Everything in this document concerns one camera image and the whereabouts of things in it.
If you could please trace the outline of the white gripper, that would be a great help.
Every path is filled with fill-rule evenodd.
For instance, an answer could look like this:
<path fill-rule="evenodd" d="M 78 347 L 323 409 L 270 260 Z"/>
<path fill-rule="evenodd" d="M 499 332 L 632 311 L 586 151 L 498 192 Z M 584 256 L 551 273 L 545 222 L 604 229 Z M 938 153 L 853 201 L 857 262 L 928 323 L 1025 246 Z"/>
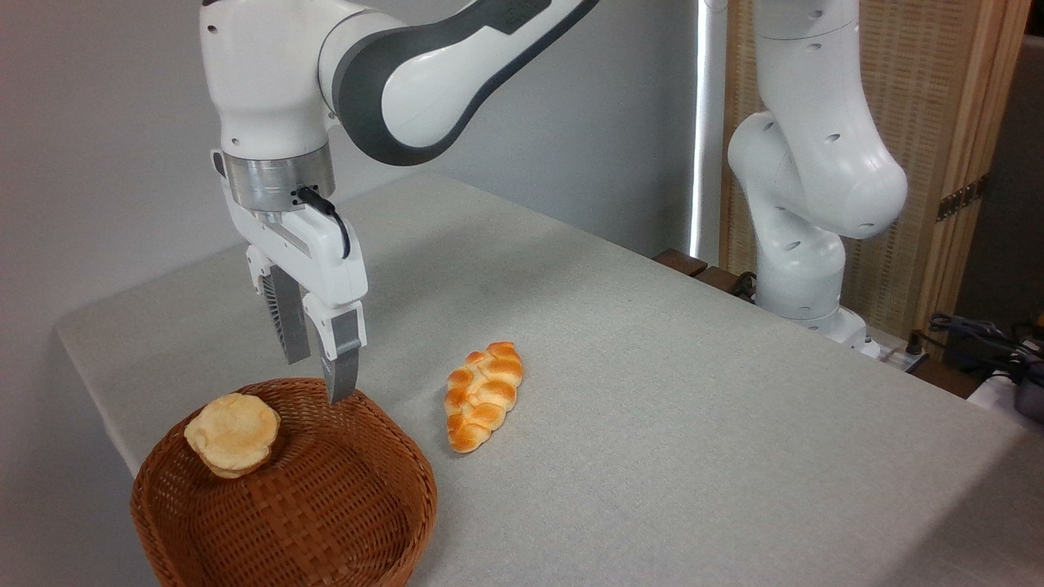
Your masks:
<path fill-rule="evenodd" d="M 298 363 L 311 355 L 310 316 L 321 343 L 325 389 L 330 402 L 338 404 L 356 391 L 367 345 L 359 301 L 367 294 L 367 275 L 351 224 L 299 196 L 302 188 L 332 196 L 329 150 L 276 160 L 212 150 L 211 159 L 232 224 L 256 246 L 246 249 L 251 282 L 265 301 L 285 360 Z M 303 299 L 299 285 L 309 291 Z"/>

